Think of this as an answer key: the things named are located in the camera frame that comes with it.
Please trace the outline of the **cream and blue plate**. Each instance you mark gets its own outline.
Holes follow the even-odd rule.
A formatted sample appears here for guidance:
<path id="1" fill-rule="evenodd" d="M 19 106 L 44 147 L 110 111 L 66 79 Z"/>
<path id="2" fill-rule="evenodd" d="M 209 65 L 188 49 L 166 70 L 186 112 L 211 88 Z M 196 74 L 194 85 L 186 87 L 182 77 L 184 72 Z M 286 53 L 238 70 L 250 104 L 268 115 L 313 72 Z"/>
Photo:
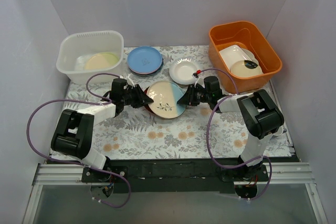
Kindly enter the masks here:
<path id="1" fill-rule="evenodd" d="M 185 91 L 174 82 L 158 81 L 147 89 L 147 96 L 153 100 L 149 108 L 161 118 L 177 118 L 186 110 L 185 105 L 177 103 L 184 93 Z"/>

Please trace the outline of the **cream floral plate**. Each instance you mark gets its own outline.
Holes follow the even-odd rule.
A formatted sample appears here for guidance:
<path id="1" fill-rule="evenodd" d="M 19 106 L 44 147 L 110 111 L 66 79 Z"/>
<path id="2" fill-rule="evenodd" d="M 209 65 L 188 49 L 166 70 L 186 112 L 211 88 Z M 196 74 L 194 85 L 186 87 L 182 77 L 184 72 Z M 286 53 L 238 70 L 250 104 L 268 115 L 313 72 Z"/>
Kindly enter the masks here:
<path id="1" fill-rule="evenodd" d="M 119 62 L 119 56 L 111 52 L 101 52 L 87 60 L 84 69 L 96 70 L 115 66 Z"/>

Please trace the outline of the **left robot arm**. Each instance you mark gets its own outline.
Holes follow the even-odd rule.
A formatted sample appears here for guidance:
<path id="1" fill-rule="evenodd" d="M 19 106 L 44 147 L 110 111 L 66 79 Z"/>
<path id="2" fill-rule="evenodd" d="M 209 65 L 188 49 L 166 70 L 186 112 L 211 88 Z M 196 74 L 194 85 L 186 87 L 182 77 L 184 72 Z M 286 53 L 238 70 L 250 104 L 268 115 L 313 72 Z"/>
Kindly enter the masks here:
<path id="1" fill-rule="evenodd" d="M 111 178 L 112 170 L 105 165 L 107 157 L 92 147 L 94 126 L 118 116 L 125 106 L 138 109 L 153 103 L 153 99 L 138 84 L 129 85 L 123 78 L 114 79 L 111 90 L 100 98 L 98 105 L 77 111 L 63 110 L 51 140 L 51 149 L 71 156 L 84 165 L 95 167 L 95 178 L 106 182 Z"/>

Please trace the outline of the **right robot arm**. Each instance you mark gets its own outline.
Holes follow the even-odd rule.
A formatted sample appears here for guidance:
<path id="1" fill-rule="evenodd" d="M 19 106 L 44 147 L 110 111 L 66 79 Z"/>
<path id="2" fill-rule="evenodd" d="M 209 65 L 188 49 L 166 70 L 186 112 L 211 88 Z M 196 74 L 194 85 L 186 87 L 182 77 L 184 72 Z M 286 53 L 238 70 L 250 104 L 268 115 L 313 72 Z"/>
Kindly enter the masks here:
<path id="1" fill-rule="evenodd" d="M 251 180 L 261 170 L 269 140 L 284 124 L 283 114 L 264 89 L 245 95 L 224 94 L 215 76 L 206 77 L 203 86 L 190 84 L 177 101 L 177 104 L 187 106 L 198 106 L 200 103 L 207 103 L 212 109 L 206 129 L 206 145 L 211 160 L 221 170 L 233 170 L 236 177 Z M 241 113 L 248 130 L 247 143 L 235 166 L 220 164 L 211 152 L 209 141 L 214 114 L 228 112 Z"/>

